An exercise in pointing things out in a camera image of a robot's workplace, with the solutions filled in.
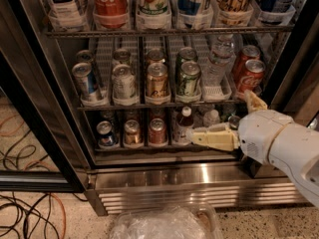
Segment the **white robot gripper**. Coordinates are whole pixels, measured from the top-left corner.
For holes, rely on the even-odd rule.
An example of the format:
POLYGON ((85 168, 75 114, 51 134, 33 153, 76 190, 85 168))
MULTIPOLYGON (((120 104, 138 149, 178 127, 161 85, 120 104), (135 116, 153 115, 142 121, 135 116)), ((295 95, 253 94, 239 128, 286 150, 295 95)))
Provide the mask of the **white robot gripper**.
POLYGON ((272 141, 293 122, 293 118, 268 110, 267 103, 253 91, 246 90, 244 100, 250 114, 240 120, 238 131, 223 122, 189 129, 186 138, 194 144, 223 151, 233 151, 240 146, 245 155, 266 164, 272 141))

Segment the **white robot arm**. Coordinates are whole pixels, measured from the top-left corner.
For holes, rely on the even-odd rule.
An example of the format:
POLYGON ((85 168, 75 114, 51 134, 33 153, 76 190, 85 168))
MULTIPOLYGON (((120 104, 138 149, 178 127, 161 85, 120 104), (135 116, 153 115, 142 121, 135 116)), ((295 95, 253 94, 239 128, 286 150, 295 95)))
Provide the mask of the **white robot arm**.
POLYGON ((190 129, 192 143, 243 154, 284 172, 297 190, 319 206, 319 132, 267 107, 254 92, 244 93, 248 115, 233 130, 229 122, 190 129))

